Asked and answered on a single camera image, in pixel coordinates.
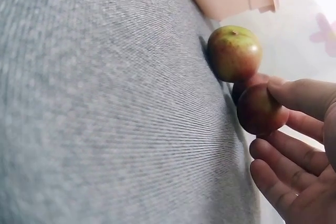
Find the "red apple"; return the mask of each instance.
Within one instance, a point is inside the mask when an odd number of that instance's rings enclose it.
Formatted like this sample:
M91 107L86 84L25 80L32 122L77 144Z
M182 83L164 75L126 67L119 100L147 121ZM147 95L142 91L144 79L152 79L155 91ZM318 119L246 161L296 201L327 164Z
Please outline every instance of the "red apple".
M233 85L232 88L232 100L235 105L237 105L238 100L241 96L241 94L249 87L261 84L261 83L267 83L269 80L269 76L264 73L256 73L254 76L252 76L248 80L244 81L237 81Z
M241 126L250 134L267 135L284 126L289 110L269 93L267 84L249 87L238 100L237 116Z
M251 78L257 73L263 56L257 36L239 26L216 29L209 37L207 48L214 74L225 82Z

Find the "gray cushion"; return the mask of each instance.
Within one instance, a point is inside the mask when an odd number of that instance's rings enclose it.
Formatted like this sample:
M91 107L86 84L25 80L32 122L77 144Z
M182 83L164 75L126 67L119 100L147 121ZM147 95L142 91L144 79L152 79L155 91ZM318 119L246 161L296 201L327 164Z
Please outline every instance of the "gray cushion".
M0 1L0 223L255 223L191 0Z

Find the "hand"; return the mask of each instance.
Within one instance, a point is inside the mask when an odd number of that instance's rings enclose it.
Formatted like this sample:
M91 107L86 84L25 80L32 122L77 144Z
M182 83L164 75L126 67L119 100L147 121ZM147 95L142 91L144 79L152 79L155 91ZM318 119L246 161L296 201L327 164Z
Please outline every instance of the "hand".
M280 131L257 138L250 146L253 180L287 224L336 223L336 84L271 78L268 89L290 109L287 125L325 152Z

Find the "pink flower pattern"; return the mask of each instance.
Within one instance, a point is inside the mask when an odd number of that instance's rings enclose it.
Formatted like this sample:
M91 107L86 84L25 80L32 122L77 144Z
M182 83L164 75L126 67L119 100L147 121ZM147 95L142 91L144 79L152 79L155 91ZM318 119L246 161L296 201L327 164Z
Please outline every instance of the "pink flower pattern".
M326 53L330 57L336 58L336 22L329 24L327 18L319 13L316 16L316 21L320 27L320 31L310 36L310 41L313 43L325 43Z

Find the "white surface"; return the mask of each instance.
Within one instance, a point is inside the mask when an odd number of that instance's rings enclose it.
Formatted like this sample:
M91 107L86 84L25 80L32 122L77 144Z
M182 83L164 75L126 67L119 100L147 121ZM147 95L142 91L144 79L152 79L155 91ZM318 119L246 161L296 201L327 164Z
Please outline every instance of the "white surface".
M276 13L245 12L220 24L243 26L259 37L264 48L260 72L287 80L336 82L335 0L280 0ZM323 150L321 144L286 126L281 130ZM248 143L255 138L245 134ZM261 224L282 223L262 195L260 204Z

